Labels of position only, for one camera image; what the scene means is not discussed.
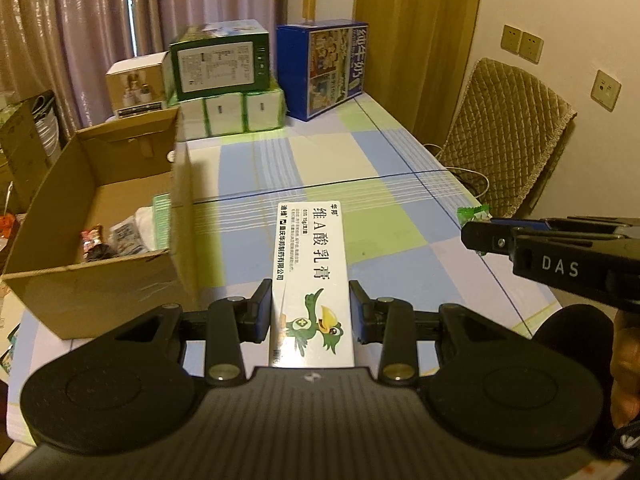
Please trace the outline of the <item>right hand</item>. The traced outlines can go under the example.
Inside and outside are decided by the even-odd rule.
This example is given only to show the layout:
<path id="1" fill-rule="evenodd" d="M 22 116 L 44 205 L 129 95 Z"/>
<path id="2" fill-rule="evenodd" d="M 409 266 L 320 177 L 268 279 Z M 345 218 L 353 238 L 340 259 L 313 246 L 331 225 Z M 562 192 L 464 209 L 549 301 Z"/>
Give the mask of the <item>right hand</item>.
<path id="1" fill-rule="evenodd" d="M 639 315 L 618 310 L 614 320 L 611 361 L 613 387 L 611 415 L 615 428 L 639 415 L 640 334 Z"/>

